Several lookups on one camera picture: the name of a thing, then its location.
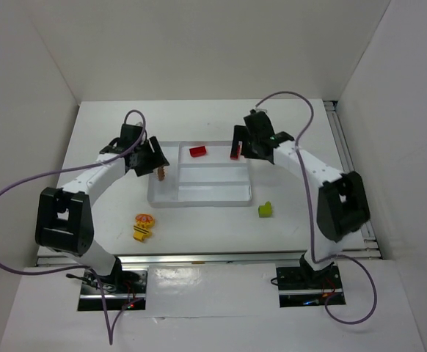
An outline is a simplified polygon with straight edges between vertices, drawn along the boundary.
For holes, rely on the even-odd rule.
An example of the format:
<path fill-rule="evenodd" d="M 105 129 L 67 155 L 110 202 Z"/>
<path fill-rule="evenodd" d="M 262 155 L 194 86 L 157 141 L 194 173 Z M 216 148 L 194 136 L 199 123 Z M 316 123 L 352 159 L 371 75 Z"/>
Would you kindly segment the red lego brick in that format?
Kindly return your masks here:
<path fill-rule="evenodd" d="M 192 158 L 199 158 L 207 155 L 207 149 L 205 146 L 191 147 L 189 149 L 189 155 Z"/>
<path fill-rule="evenodd" d="M 238 160 L 241 156 L 241 144 L 237 144 L 236 146 L 232 146 L 230 151 L 230 158 L 232 160 Z"/>

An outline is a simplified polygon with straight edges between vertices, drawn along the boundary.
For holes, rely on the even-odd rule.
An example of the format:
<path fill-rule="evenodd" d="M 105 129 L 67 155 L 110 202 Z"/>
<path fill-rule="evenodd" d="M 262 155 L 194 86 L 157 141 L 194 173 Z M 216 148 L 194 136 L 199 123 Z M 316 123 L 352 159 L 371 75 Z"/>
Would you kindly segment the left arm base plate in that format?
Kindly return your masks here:
<path fill-rule="evenodd" d="M 147 270 L 124 271 L 122 281 L 117 285 L 103 283 L 108 311 L 118 311 L 124 306 L 128 311 L 142 311 L 146 307 Z M 95 277 L 85 271 L 83 274 L 66 274 L 68 279 L 80 281 L 77 310 L 79 312 L 101 312 L 103 303 Z"/>

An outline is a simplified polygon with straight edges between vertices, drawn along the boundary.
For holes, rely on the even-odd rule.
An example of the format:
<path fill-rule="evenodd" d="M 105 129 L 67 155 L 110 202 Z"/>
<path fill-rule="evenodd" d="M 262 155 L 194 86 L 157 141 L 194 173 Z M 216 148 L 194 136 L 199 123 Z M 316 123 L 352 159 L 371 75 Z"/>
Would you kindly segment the aluminium front rail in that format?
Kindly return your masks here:
<path fill-rule="evenodd" d="M 221 254 L 122 255 L 123 265 L 191 265 L 206 263 L 256 263 L 299 260 L 303 252 L 244 252 Z"/>

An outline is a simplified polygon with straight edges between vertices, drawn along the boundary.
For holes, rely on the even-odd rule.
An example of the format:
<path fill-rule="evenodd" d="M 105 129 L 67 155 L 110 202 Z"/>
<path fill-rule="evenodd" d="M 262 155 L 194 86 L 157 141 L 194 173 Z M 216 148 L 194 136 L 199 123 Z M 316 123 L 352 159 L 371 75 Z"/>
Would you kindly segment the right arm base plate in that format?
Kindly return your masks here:
<path fill-rule="evenodd" d="M 345 305 L 340 272 L 336 265 L 321 278 L 307 282 L 300 267 L 278 267 L 270 283 L 277 287 L 281 308 Z"/>

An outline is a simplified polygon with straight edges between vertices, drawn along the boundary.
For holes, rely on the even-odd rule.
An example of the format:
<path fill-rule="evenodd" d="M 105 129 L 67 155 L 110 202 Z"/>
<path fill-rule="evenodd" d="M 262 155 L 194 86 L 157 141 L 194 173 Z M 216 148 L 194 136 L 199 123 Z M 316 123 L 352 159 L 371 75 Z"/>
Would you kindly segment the white divided sorting tray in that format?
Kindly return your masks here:
<path fill-rule="evenodd" d="M 249 161 L 230 158 L 230 141 L 161 142 L 169 161 L 166 178 L 149 176 L 147 200 L 154 208 L 243 207 L 251 204 Z M 207 155 L 192 158 L 191 147 L 205 146 Z"/>

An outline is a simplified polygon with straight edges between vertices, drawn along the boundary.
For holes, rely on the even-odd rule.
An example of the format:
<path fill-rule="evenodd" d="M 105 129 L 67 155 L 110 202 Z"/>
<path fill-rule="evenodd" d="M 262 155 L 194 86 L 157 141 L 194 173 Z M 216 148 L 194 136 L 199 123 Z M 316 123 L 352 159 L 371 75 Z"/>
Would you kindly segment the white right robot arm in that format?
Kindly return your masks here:
<path fill-rule="evenodd" d="M 345 173 L 304 150 L 286 132 L 275 133 L 264 111 L 252 110 L 233 128 L 230 157 L 265 160 L 304 182 L 310 220 L 310 246 L 299 261 L 304 279 L 330 270 L 347 237 L 370 220 L 362 177 Z"/>

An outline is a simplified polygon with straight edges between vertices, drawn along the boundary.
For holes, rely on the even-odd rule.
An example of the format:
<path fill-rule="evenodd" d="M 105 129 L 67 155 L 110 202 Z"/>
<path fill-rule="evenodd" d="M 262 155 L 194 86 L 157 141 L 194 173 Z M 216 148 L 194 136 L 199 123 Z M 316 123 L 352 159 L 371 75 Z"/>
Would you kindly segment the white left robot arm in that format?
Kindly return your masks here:
<path fill-rule="evenodd" d="M 36 243 L 91 268 L 102 283 L 117 287 L 125 279 L 122 263 L 94 239 L 92 206 L 128 172 L 141 177 L 168 165 L 155 136 L 147 138 L 141 125 L 124 123 L 120 135 L 99 152 L 94 167 L 60 188 L 41 192 Z"/>

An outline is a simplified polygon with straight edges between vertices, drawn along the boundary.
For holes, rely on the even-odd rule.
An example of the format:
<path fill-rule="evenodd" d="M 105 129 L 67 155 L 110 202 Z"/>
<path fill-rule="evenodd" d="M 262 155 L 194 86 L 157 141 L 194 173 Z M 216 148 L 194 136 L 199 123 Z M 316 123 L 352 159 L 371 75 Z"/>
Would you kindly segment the brown lego plate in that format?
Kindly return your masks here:
<path fill-rule="evenodd" d="M 165 166 L 160 166 L 159 168 L 157 168 L 156 171 L 156 175 L 157 175 L 157 179 L 162 182 L 165 180 L 166 178 L 166 167 Z"/>

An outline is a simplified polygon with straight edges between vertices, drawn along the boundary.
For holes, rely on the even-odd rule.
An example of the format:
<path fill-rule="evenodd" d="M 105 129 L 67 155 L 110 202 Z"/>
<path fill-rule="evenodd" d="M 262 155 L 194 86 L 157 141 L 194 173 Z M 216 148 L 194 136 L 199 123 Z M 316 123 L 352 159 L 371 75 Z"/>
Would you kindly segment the yellow orange lego stack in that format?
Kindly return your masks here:
<path fill-rule="evenodd" d="M 154 227 L 155 223 L 156 220 L 150 214 L 137 214 L 135 216 L 135 224 L 133 226 L 133 238 L 136 241 L 143 243 L 146 239 L 152 236 L 152 228 Z"/>

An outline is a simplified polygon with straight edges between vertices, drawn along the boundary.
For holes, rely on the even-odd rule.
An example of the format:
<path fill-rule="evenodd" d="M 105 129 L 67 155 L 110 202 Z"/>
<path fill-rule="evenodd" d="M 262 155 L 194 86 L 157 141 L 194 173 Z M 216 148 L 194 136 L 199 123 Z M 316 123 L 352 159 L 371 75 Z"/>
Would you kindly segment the green lego piece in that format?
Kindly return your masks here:
<path fill-rule="evenodd" d="M 270 218 L 273 216 L 273 207 L 270 202 L 265 202 L 258 206 L 258 216 L 260 218 Z"/>

